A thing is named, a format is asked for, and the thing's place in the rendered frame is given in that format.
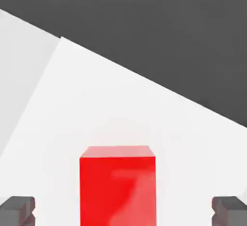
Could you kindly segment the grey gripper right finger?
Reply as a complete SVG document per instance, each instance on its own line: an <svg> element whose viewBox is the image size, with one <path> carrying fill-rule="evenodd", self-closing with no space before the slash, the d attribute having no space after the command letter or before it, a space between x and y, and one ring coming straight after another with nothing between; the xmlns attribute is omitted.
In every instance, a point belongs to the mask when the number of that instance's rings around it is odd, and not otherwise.
<svg viewBox="0 0 247 226"><path fill-rule="evenodd" d="M247 226L247 188L239 194L216 194L211 208L212 226Z"/></svg>

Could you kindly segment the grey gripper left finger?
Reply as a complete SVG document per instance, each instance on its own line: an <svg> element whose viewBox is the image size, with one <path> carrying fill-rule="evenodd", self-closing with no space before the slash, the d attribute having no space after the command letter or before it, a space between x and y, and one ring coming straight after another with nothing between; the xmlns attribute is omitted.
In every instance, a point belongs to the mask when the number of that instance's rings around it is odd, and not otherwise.
<svg viewBox="0 0 247 226"><path fill-rule="evenodd" d="M34 197L11 196L0 205L0 226L35 226Z"/></svg>

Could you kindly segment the small red cube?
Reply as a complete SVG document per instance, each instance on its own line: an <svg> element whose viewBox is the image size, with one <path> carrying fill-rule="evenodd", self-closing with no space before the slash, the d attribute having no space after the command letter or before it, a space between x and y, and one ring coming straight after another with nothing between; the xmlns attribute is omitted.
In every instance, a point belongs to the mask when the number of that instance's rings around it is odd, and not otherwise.
<svg viewBox="0 0 247 226"><path fill-rule="evenodd" d="M90 146L80 157L80 226L157 226L149 146Z"/></svg>

